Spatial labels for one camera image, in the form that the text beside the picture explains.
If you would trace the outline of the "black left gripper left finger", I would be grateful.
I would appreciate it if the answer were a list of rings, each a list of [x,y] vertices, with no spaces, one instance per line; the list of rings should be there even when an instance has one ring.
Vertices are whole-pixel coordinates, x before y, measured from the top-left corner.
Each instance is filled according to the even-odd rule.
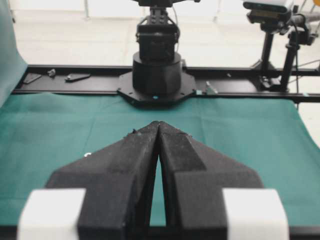
[[[127,240],[149,227],[159,125],[153,121],[51,174],[48,189],[86,190],[77,222],[80,239]]]

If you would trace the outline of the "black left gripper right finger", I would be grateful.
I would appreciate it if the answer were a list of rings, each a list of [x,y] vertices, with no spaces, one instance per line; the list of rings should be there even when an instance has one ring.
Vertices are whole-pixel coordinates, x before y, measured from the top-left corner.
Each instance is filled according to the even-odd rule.
[[[166,224],[180,240],[225,240],[223,188],[263,188],[252,168],[166,122],[158,128]]]

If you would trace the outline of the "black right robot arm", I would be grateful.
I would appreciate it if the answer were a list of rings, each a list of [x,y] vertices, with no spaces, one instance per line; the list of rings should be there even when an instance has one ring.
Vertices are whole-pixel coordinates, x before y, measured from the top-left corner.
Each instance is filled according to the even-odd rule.
[[[169,18],[171,0],[141,0],[150,14],[137,26],[133,87],[151,97],[168,97],[183,82],[175,51],[180,29]],[[157,132],[165,220],[179,240],[227,240],[231,227],[225,190],[253,190],[263,183],[248,166],[160,122]]]

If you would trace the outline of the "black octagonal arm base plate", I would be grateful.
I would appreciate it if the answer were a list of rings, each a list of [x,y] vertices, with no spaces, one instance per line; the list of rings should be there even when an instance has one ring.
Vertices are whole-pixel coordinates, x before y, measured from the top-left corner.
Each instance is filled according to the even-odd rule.
[[[128,103],[138,106],[169,106],[196,95],[195,78],[187,73],[182,73],[181,87],[175,93],[167,95],[142,93],[133,87],[132,72],[119,77],[117,93]]]

